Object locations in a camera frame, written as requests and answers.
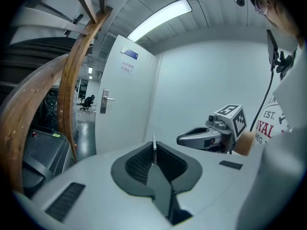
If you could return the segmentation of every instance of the window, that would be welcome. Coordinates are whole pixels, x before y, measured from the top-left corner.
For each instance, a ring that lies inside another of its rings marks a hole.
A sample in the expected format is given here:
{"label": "window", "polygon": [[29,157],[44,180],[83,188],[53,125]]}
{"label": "window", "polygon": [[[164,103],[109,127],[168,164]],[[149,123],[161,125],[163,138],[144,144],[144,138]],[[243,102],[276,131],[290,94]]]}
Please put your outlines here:
{"label": "window", "polygon": [[85,99],[86,89],[87,89],[88,80],[82,79],[79,89],[79,98]]}

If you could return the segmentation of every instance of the robotic arm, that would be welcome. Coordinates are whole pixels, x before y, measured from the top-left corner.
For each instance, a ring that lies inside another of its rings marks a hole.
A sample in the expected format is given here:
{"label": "robotic arm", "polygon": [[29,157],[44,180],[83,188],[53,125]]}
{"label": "robotic arm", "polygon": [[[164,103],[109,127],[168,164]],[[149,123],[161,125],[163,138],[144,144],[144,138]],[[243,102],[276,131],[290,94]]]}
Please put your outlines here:
{"label": "robotic arm", "polygon": [[[246,128],[242,105],[226,105],[209,115],[205,125],[177,137],[177,144],[189,148],[227,153],[232,151]],[[228,140],[227,145],[221,141]]]}

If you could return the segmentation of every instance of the gray floor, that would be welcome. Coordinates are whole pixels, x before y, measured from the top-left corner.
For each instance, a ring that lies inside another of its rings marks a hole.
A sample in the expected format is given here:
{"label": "gray floor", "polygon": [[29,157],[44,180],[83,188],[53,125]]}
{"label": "gray floor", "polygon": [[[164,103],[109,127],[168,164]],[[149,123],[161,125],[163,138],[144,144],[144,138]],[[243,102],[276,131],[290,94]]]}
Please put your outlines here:
{"label": "gray floor", "polygon": [[77,157],[81,161],[90,156],[96,155],[95,144],[95,106],[90,107],[89,111],[77,111],[77,122],[79,136],[77,140]]}

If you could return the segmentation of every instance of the white wall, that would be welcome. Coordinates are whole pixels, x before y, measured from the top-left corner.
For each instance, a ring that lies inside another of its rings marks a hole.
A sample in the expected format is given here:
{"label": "white wall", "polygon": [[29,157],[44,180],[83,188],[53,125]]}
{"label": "white wall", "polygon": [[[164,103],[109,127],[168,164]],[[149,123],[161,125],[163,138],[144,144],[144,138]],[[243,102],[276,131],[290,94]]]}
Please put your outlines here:
{"label": "white wall", "polygon": [[94,80],[89,80],[86,89],[86,97],[91,96],[92,94],[95,96],[94,104],[97,104],[98,93],[99,93],[100,83]]}
{"label": "white wall", "polygon": [[[250,127],[270,81],[267,45],[210,40],[161,54],[146,140],[169,144],[227,104],[242,104]],[[278,86],[275,75],[272,91]]]}
{"label": "white wall", "polygon": [[[297,47],[297,41],[293,37],[278,30],[272,30],[272,33],[279,48],[292,51],[294,47]],[[148,51],[158,55],[176,47],[212,40],[240,40],[267,44],[267,34],[265,29],[251,26],[202,28],[171,37],[149,48]]]}

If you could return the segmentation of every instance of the cable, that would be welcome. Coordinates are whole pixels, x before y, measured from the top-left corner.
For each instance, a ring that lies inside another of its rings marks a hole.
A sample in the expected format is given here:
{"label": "cable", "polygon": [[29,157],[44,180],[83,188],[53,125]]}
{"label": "cable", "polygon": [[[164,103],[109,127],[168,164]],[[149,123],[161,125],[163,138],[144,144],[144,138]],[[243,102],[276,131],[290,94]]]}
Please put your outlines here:
{"label": "cable", "polygon": [[253,127],[254,127],[255,122],[256,122],[256,120],[257,120],[257,118],[258,118],[258,115],[259,115],[259,113],[260,113],[260,111],[261,111],[261,109],[262,109],[262,107],[263,107],[263,104],[264,104],[264,102],[265,102],[265,99],[266,99],[266,98],[267,98],[267,96],[268,96],[268,93],[269,93],[270,88],[271,88],[271,85],[272,85],[273,77],[274,77],[274,70],[272,70],[271,80],[270,80],[270,84],[269,84],[268,90],[267,90],[267,92],[265,93],[265,96],[264,96],[263,102],[262,102],[262,104],[261,104],[261,106],[260,106],[260,108],[259,108],[259,110],[258,110],[258,112],[257,112],[257,115],[255,116],[255,119],[254,119],[254,121],[253,121],[253,123],[252,123],[251,127],[250,127],[250,131],[252,131],[252,130],[253,130]]}

